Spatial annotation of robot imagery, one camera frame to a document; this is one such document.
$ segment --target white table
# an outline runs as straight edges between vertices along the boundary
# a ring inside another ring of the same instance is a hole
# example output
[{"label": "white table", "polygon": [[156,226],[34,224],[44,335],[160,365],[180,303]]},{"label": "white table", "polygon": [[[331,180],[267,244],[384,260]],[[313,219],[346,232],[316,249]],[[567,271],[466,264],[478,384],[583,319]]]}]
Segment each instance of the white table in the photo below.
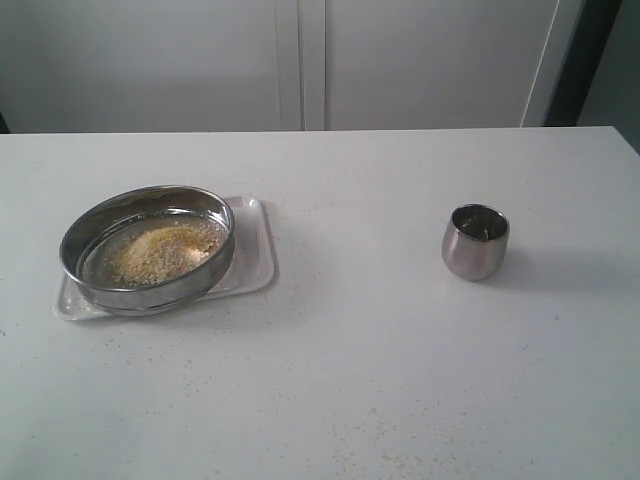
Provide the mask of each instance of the white table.
[{"label": "white table", "polygon": [[[640,158],[609,128],[0,137],[0,478],[637,479]],[[63,322],[57,249],[152,184],[264,200],[268,289]],[[503,269],[450,274],[466,202]]]}]

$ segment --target white cabinet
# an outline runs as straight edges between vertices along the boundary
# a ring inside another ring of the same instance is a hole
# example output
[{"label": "white cabinet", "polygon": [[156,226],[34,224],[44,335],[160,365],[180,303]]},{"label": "white cabinet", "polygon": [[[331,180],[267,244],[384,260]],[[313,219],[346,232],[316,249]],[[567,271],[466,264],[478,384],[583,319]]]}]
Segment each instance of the white cabinet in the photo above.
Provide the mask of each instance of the white cabinet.
[{"label": "white cabinet", "polygon": [[3,0],[15,132],[540,125],[582,0]]},{"label": "white cabinet", "polygon": [[3,0],[14,132],[296,130],[296,0]]}]

